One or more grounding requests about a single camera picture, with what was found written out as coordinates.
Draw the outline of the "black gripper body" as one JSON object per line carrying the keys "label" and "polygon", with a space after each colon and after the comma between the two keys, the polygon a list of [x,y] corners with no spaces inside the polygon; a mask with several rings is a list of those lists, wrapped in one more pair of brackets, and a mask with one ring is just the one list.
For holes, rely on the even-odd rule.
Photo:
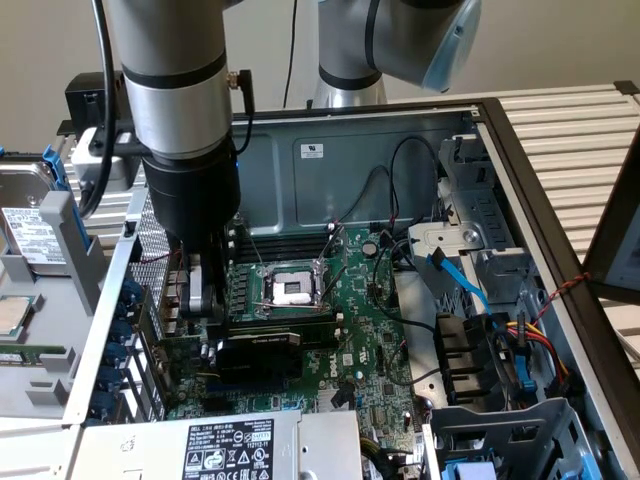
{"label": "black gripper body", "polygon": [[234,145],[222,142],[202,156],[181,160],[154,155],[143,165],[159,224],[186,249],[209,249],[241,200]]}

